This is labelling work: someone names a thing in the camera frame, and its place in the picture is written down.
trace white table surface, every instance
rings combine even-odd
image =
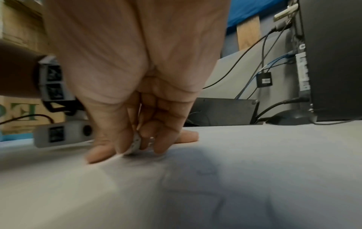
[[[0,143],[0,228],[362,228],[362,121],[193,128],[157,157]]]

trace white tabletop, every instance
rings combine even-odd
[[[165,156],[94,165],[85,143],[0,143],[1,228],[362,227],[362,121],[193,130]]]

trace white wall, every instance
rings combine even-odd
[[[265,45],[265,53],[270,49],[276,37],[267,40]],[[207,88],[202,91],[199,97],[205,98],[235,98],[236,95],[243,89],[252,73],[261,61],[261,48],[262,43],[256,45],[251,49],[229,73],[229,75],[221,80],[218,84]],[[265,62],[268,63],[275,58],[292,50],[291,36],[288,31],[284,32],[276,45],[266,58]],[[232,67],[237,59],[244,53],[239,51],[227,57],[220,59],[206,82],[206,86],[216,82]],[[298,76],[295,65],[282,65],[271,69],[273,86],[268,88],[258,89],[251,99],[258,99],[260,101],[259,111],[285,99],[298,96]],[[240,99],[246,99],[256,88],[255,80],[249,85]],[[297,109],[298,105],[282,105],[270,112],[266,113],[264,117],[269,117],[280,111],[286,109]]]

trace blue tarp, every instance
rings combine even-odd
[[[232,0],[227,27],[234,27],[280,2],[285,2],[285,0]]]

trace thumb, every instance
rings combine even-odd
[[[90,117],[115,147],[118,154],[126,152],[133,142],[133,129],[124,103],[107,104],[82,101]]]

